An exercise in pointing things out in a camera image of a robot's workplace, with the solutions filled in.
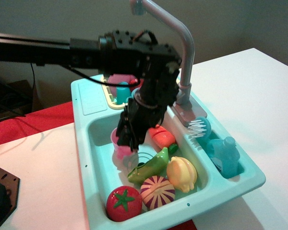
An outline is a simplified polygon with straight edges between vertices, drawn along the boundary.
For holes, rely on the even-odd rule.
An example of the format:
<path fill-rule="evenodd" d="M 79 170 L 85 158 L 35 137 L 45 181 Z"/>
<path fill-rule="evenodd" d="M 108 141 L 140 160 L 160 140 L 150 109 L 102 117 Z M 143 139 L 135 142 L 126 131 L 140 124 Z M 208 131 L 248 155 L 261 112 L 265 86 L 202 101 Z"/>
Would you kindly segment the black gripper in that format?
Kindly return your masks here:
<path fill-rule="evenodd" d="M 140 105 L 134 98 L 128 100 L 119 120 L 116 137 L 118 146 L 128 146 L 136 153 L 144 143 L 149 128 L 161 124 L 164 120 L 166 107 L 147 108 Z"/>

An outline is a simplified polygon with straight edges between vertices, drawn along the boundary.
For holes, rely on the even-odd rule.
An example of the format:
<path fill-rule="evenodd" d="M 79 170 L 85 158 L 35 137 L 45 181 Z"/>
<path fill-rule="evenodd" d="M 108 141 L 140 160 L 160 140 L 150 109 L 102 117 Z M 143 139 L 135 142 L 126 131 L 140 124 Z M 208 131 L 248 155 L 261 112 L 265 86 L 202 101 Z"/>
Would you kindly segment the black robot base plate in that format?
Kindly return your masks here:
<path fill-rule="evenodd" d="M 16 210 L 20 178 L 0 168 L 0 227 Z"/>

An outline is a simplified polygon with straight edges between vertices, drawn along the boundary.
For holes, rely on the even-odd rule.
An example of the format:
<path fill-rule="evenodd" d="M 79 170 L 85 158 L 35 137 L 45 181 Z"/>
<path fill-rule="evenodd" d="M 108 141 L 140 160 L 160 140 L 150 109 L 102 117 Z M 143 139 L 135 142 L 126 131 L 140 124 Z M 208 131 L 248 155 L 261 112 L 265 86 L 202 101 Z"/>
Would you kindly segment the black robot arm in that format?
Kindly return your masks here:
<path fill-rule="evenodd" d="M 82 69 L 96 69 L 105 76 L 133 75 L 140 89 L 124 107 L 116 132 L 118 144 L 133 152 L 143 144 L 147 130 L 163 122 L 179 92 L 181 59 L 153 33 L 144 39 L 142 33 L 117 30 L 96 41 L 68 42 L 0 34 L 0 61 L 59 65 L 77 75 Z"/>

